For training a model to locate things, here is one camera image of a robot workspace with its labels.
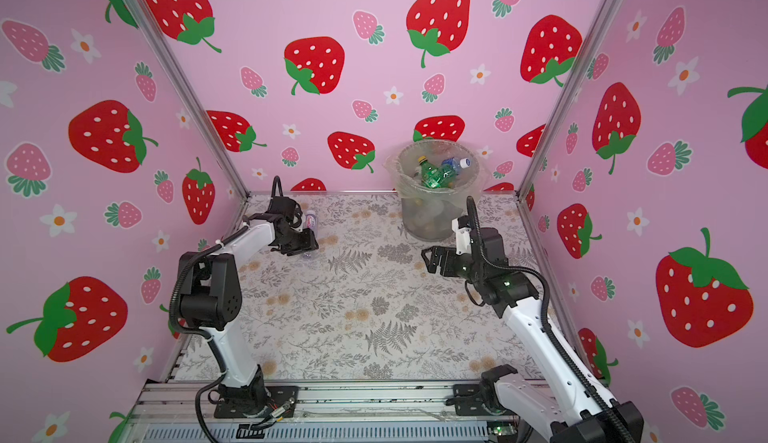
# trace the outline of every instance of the trash bin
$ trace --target trash bin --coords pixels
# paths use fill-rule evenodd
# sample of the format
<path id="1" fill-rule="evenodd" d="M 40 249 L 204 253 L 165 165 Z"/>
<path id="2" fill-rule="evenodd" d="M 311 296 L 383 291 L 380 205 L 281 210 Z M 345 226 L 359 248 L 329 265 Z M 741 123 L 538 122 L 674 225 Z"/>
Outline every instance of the trash bin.
<path id="1" fill-rule="evenodd" d="M 426 188 L 415 177 L 422 155 L 435 165 L 450 157 L 469 158 L 472 164 L 456 177 L 454 188 Z M 468 195 L 478 198 L 487 178 L 476 155 L 453 141 L 416 141 L 393 154 L 384 163 L 402 203 L 406 230 L 423 241 L 440 241 L 453 235 L 451 222 L 466 214 Z"/>

